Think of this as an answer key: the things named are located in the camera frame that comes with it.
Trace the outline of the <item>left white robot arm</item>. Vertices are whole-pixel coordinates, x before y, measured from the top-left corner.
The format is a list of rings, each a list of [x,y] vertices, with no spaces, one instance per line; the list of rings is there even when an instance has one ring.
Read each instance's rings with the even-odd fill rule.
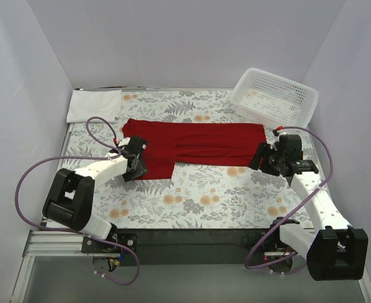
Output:
[[[118,150],[111,150],[105,160],[76,170],[60,169],[52,182],[42,210],[43,216],[76,232],[96,238],[96,245],[106,253],[118,244],[114,226],[92,213],[94,192],[106,182],[121,176],[129,182],[148,171],[143,153],[148,142],[138,136],[124,138]]]

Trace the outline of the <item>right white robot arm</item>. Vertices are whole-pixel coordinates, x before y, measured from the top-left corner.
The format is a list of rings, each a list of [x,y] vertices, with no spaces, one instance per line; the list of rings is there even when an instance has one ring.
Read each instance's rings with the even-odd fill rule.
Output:
[[[278,134],[273,144],[260,143],[249,167],[265,174],[282,176],[302,200],[315,233],[306,231],[290,215],[277,218],[269,231],[252,247],[251,253],[269,240],[283,251],[290,247],[301,255],[315,281],[360,280],[363,277],[368,236],[356,229],[336,208],[324,190],[316,164],[303,157],[297,134]]]

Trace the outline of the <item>red t-shirt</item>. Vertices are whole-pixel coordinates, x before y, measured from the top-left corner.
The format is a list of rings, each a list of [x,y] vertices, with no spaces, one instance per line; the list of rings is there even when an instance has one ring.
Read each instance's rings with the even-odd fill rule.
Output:
[[[143,159],[144,180],[169,179],[177,162],[246,167],[260,143],[266,142],[264,126],[253,123],[174,123],[129,119],[125,137],[148,142]]]

